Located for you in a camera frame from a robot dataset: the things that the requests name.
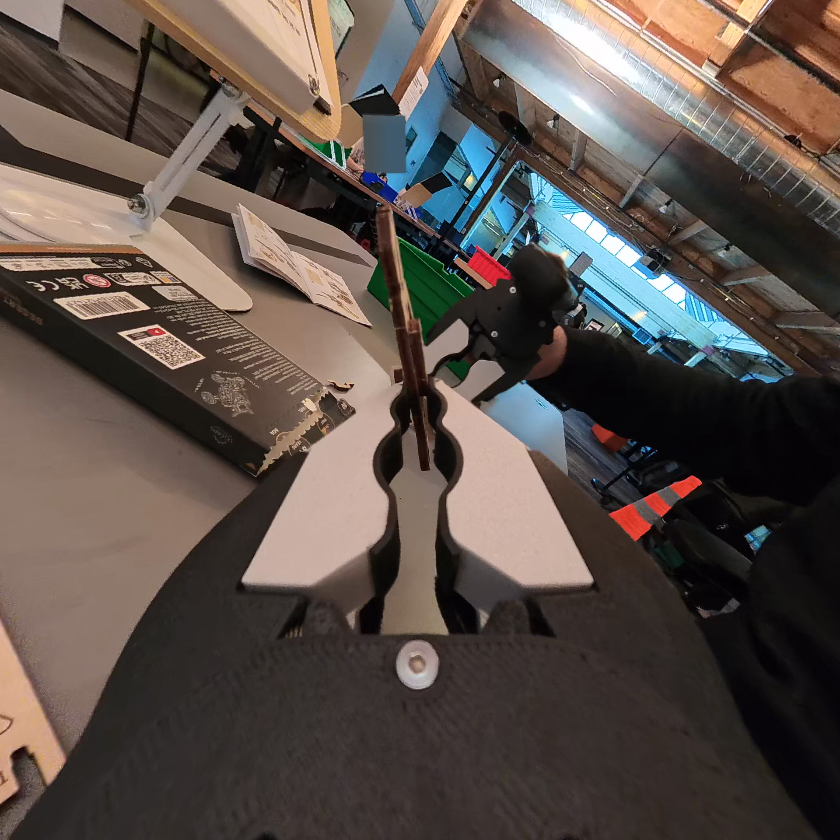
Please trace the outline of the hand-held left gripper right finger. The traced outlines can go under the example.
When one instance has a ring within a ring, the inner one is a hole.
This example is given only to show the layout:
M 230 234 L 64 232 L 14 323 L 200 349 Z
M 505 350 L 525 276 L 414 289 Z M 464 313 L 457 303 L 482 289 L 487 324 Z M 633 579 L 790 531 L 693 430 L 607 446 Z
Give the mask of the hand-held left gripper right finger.
M 437 606 L 451 634 L 476 634 L 501 602 L 589 592 L 595 581 L 532 451 L 449 385 L 429 395 L 437 512 Z

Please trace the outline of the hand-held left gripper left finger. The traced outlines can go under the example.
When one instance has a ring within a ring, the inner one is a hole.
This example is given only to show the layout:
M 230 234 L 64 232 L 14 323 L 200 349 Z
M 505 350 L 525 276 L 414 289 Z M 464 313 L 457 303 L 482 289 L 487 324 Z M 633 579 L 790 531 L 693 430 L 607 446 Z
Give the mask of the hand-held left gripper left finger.
M 391 484 L 403 467 L 403 388 L 388 385 L 358 406 L 298 466 L 241 585 L 330 602 L 378 634 L 400 568 Z

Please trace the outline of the wooden model assembly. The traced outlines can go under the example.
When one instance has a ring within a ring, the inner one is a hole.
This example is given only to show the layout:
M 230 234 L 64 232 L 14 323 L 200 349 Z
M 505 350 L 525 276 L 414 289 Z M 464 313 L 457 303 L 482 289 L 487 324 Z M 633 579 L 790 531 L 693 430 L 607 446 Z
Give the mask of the wooden model assembly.
M 400 356 L 403 391 L 406 394 L 416 437 L 419 467 L 422 471 L 429 471 L 432 466 L 427 432 L 429 380 L 424 358 L 422 325 L 413 315 L 393 213 L 385 206 L 379 206 L 376 211 L 376 230 L 380 264 Z

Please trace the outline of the black model kit box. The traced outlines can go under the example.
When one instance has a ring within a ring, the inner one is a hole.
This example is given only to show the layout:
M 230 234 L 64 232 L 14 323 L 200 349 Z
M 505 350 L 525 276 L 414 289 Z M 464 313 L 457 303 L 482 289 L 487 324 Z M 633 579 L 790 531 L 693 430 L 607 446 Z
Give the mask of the black model kit box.
M 126 245 L 2 243 L 2 315 L 251 476 L 355 410 Z

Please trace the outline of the person's right hand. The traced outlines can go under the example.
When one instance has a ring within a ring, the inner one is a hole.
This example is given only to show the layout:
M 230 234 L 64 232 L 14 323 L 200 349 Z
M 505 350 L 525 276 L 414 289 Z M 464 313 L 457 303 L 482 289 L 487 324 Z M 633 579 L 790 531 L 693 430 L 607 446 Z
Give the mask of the person's right hand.
M 553 331 L 552 341 L 539 348 L 539 361 L 526 375 L 526 382 L 544 380 L 560 369 L 569 348 L 569 337 L 563 326 Z

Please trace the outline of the red plastic bin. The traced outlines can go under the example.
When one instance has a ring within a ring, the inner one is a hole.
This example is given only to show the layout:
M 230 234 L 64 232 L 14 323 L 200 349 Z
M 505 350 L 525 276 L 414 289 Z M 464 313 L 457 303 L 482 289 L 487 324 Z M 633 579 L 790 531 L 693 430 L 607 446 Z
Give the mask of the red plastic bin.
M 475 247 L 467 265 L 491 285 L 495 285 L 499 280 L 508 280 L 512 277 L 508 268 L 478 246 Z

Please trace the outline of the green plastic bin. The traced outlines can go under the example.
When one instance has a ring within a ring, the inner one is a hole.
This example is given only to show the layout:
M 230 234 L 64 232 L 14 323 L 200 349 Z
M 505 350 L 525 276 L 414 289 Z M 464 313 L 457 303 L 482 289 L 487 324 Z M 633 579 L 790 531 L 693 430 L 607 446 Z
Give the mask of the green plastic bin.
M 432 328 L 457 302 L 470 296 L 475 289 L 456 274 L 447 272 L 443 263 L 402 238 L 397 238 L 403 276 L 410 298 L 413 316 L 421 325 L 423 343 L 428 344 Z M 386 289 L 382 260 L 377 263 L 367 291 L 388 311 L 391 310 Z M 462 381 L 447 381 L 457 387 Z

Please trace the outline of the orange floor marker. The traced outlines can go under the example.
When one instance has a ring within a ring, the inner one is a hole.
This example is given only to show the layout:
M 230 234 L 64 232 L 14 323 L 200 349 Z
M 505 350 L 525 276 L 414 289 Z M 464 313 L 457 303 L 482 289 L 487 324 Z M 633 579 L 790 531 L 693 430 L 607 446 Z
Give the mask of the orange floor marker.
M 681 500 L 699 488 L 701 479 L 689 476 L 609 514 L 633 541 L 640 540 Z

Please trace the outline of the brown cardboard sign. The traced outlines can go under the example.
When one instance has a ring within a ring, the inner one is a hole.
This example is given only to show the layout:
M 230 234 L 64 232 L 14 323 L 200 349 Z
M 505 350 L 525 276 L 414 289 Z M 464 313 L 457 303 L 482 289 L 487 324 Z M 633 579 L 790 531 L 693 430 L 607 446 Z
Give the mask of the brown cardboard sign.
M 456 183 L 453 182 L 449 175 L 441 171 L 401 190 L 397 194 L 397 200 L 400 203 L 410 204 L 413 207 L 421 207 L 432 196 L 455 185 Z

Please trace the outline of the instruction booklet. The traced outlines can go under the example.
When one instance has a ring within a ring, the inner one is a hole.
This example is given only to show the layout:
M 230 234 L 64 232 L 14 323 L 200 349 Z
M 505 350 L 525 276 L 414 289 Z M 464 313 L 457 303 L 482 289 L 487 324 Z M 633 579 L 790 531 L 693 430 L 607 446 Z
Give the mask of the instruction booklet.
M 292 250 L 273 228 L 243 204 L 237 206 L 232 219 L 242 259 L 248 266 L 284 280 L 314 305 L 372 327 L 339 274 Z

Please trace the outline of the green storage bins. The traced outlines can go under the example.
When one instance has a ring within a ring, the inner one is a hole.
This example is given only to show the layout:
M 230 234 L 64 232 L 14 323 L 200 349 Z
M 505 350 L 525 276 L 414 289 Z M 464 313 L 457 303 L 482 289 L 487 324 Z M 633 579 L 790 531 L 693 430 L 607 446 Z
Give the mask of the green storage bins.
M 314 141 L 304 139 L 306 144 L 314 149 L 318 154 L 326 160 L 331 161 L 338 167 L 347 168 L 347 160 L 351 157 L 352 148 L 342 146 L 339 140 L 325 141 L 317 143 Z

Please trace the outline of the white adjustable stand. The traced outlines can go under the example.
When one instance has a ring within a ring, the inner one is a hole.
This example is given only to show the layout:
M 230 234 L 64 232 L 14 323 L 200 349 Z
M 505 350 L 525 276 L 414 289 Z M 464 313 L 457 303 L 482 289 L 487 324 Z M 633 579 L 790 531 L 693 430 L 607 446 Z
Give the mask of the white adjustable stand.
M 2 91 L 2 243 L 131 245 L 223 310 L 249 294 L 163 219 L 246 95 L 227 83 L 169 157 Z

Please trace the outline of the wooden stand board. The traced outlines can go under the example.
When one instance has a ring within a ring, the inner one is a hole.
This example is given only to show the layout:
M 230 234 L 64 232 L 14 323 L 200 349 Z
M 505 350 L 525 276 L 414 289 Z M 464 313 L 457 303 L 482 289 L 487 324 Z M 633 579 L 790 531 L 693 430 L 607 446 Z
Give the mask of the wooden stand board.
M 129 5 L 134 7 L 146 20 L 160 29 L 165 35 L 171 36 L 179 45 L 185 47 L 195 57 L 205 62 L 220 77 L 223 77 L 251 97 L 249 91 L 246 89 L 245 82 L 237 78 L 233 71 L 220 69 L 217 58 L 213 55 L 207 43 L 203 42 L 201 38 L 184 33 L 177 28 L 177 20 L 164 9 L 163 2 L 169 1 L 132 1 L 129 2 Z M 270 105 L 266 108 L 254 98 L 251 98 L 268 112 L 280 118 L 282 122 L 288 123 L 293 129 L 304 134 L 310 140 L 324 142 L 327 140 L 336 140 L 340 133 L 342 122 L 340 86 L 335 64 L 328 3 L 326 1 L 314 1 L 310 3 L 319 55 L 322 60 L 328 90 L 332 98 L 332 115 L 324 115 L 313 109 L 304 113 L 287 112 L 279 105 Z

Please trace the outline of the person's black jacket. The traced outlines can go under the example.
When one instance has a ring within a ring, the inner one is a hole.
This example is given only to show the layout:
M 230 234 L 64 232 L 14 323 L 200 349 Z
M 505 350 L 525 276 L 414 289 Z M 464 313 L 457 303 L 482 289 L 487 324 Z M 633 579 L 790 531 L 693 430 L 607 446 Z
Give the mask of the person's black jacket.
M 752 739 L 823 838 L 839 835 L 839 506 L 769 537 L 735 612 L 701 626 Z

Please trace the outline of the white flat panel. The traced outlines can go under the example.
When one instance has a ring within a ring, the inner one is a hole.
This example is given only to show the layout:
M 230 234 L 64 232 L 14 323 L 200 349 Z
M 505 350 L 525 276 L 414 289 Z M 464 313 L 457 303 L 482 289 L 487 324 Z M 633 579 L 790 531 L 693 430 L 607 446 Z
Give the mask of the white flat panel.
M 177 28 L 207 43 L 220 69 L 244 81 L 264 107 L 330 116 L 312 6 L 306 1 L 169 1 Z

